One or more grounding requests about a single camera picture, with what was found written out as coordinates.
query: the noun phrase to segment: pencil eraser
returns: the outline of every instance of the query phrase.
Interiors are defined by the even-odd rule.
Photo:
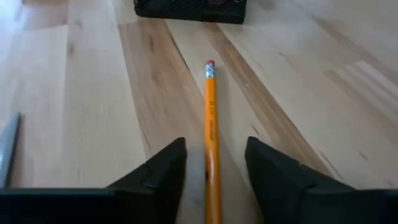
[[[215,63],[214,63],[214,60],[207,60],[206,64],[209,64],[209,63],[210,63],[210,64],[213,64],[213,65],[215,64]]]

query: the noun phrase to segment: black plastic arm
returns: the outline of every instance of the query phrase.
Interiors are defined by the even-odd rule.
[[[398,223],[398,190],[356,190],[254,137],[245,158],[267,224]]]
[[[186,158],[178,138],[105,189],[0,190],[0,223],[175,223]]]

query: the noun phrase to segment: hardwood plank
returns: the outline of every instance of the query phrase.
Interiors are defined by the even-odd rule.
[[[0,71],[0,121],[22,113],[11,187],[59,186],[67,27],[16,34]]]
[[[155,154],[179,136],[187,139],[187,174],[178,222],[203,223],[203,96],[163,20],[143,19],[119,30],[148,151]],[[220,151],[224,221],[255,223],[254,211],[249,210],[254,202],[224,139]]]
[[[104,187],[146,161],[144,146],[111,2],[68,10],[63,184]]]
[[[221,30],[333,175],[358,188],[398,184],[391,171],[396,142],[384,135],[383,118],[325,76],[366,55],[347,49],[290,1],[276,1],[272,11],[253,1],[248,13],[246,25]]]

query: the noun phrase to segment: dark wood stripe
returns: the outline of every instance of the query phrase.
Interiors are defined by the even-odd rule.
[[[272,144],[289,156],[330,175],[330,171],[218,25],[204,23],[204,29],[272,138]]]
[[[203,96],[163,20],[143,19],[120,25],[119,31],[147,150],[153,155],[175,138],[186,137],[187,176],[179,221],[204,223]],[[255,223],[255,202],[225,145],[221,140],[224,221]]]

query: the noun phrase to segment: gray metal object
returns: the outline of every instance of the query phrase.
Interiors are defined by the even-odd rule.
[[[20,118],[21,114],[15,114],[0,136],[0,189],[7,187],[11,174]]]

